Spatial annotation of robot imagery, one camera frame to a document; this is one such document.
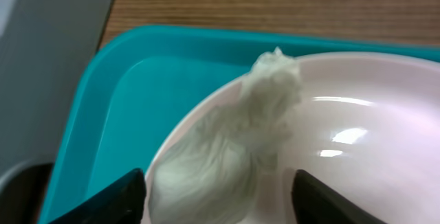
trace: brown wooden surface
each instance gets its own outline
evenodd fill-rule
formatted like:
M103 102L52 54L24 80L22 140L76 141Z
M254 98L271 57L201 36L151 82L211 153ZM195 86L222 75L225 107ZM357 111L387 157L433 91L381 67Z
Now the brown wooden surface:
M440 45L440 0L115 0L102 42L152 23Z

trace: white highlight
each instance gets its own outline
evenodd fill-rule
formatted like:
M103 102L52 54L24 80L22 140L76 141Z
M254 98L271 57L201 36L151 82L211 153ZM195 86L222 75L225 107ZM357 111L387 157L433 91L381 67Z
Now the white highlight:
M336 102L346 102L351 104L360 104L363 106L370 107L374 105L374 103L366 101L366 100L360 100L355 98L346 98L346 97L331 97L331 96L320 96L320 97L313 97L313 101L336 101Z
M335 156L338 156L341 154L342 154L341 150L322 150L319 153L319 156L321 156L321 157L335 157Z
M331 141L343 144L353 144L356 140L367 134L367 132L368 131L364 128L349 128L336 134Z

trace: tray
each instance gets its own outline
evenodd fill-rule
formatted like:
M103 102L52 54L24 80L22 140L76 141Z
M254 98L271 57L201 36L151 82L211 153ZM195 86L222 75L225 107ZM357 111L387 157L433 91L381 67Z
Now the tray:
M78 86L39 223L70 211L133 168L148 168L196 104L279 46L292 56L384 52L439 61L440 49L150 25L111 41Z

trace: glossy plate surface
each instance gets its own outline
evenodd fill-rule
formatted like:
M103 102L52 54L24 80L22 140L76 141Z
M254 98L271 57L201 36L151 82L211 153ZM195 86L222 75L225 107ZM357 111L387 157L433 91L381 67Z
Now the glossy plate surface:
M361 52L298 59L304 91L291 117L295 136L242 223L295 223L288 192L300 168L387 223L439 223L439 64ZM240 85L238 78L195 107L159 154L213 106L236 100Z

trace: wooden table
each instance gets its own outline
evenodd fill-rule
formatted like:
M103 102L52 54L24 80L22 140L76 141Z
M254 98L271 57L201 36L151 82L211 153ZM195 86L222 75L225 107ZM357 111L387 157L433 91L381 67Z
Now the wooden table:
M440 0L115 0L103 43L153 23L440 45Z

